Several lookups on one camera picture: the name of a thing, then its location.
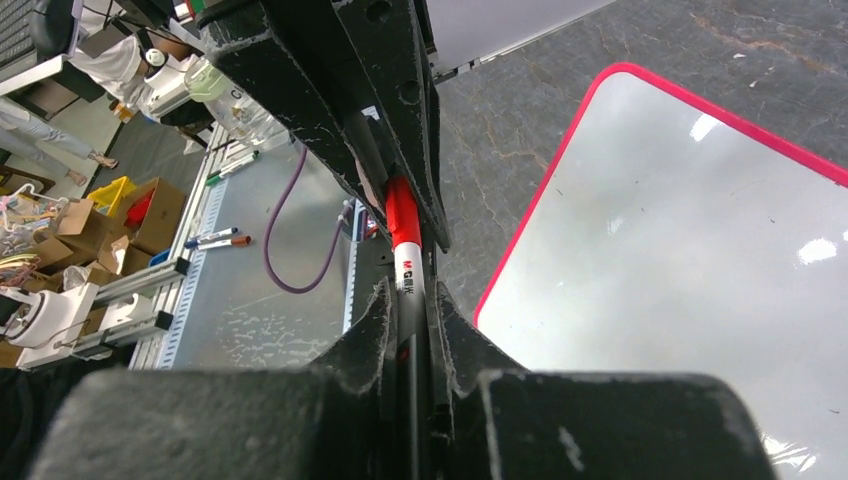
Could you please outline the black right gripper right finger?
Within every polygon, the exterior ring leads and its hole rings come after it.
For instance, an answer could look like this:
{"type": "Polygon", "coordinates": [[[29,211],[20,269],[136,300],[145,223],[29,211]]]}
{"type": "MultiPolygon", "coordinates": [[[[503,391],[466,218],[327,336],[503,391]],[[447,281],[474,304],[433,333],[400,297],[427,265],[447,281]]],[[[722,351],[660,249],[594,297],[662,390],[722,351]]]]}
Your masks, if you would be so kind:
{"type": "Polygon", "coordinates": [[[449,408],[448,479],[772,479],[741,399],[723,381],[661,372],[538,372],[431,298],[449,408]]]}

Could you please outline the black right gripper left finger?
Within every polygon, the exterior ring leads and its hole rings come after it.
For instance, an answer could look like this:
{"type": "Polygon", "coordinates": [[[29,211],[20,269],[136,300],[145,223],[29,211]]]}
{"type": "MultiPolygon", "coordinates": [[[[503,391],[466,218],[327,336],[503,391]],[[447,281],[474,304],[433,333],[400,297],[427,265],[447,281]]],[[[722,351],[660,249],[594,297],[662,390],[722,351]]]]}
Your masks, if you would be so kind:
{"type": "Polygon", "coordinates": [[[307,365],[101,370],[59,409],[32,479],[395,479],[381,280],[360,319],[307,365]]]}

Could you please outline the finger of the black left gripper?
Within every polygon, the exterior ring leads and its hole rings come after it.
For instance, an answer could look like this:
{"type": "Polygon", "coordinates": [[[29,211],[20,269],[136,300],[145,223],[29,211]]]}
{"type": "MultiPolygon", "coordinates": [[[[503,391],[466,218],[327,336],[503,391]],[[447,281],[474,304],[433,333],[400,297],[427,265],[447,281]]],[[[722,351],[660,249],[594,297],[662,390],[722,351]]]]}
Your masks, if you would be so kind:
{"type": "Polygon", "coordinates": [[[444,251],[451,246],[439,187],[439,98],[415,1],[335,1],[333,8],[376,96],[421,217],[444,251]]]}
{"type": "Polygon", "coordinates": [[[390,73],[365,38],[394,23],[391,1],[202,1],[207,57],[388,225],[398,170],[390,73]]]}

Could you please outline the white marker pen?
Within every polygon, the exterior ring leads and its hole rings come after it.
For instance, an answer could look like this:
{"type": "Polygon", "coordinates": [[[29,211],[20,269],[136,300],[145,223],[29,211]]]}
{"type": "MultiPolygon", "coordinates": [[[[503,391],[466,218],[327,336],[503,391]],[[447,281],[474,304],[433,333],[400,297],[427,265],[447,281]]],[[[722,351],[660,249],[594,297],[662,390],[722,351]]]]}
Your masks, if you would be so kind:
{"type": "Polygon", "coordinates": [[[430,349],[421,247],[411,241],[394,249],[398,299],[397,447],[403,479],[430,479],[430,349]]]}

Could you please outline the red marker cap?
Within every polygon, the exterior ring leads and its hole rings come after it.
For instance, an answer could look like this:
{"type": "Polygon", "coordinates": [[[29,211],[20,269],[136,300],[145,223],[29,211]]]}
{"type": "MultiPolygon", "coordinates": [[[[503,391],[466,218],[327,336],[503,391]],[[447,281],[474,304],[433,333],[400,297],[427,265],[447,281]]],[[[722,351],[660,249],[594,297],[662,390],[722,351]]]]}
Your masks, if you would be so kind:
{"type": "Polygon", "coordinates": [[[394,177],[387,184],[386,217],[393,248],[403,243],[421,247],[418,206],[404,177],[394,177]]]}

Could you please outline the pink-framed whiteboard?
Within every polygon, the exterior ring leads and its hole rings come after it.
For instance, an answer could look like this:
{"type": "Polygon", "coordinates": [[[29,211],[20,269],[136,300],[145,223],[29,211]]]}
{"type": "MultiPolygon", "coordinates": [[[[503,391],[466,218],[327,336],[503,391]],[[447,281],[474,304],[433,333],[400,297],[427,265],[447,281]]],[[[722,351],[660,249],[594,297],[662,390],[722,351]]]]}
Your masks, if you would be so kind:
{"type": "Polygon", "coordinates": [[[592,82],[473,322],[534,370],[717,377],[781,478],[847,475],[847,171],[644,67],[592,82]]]}

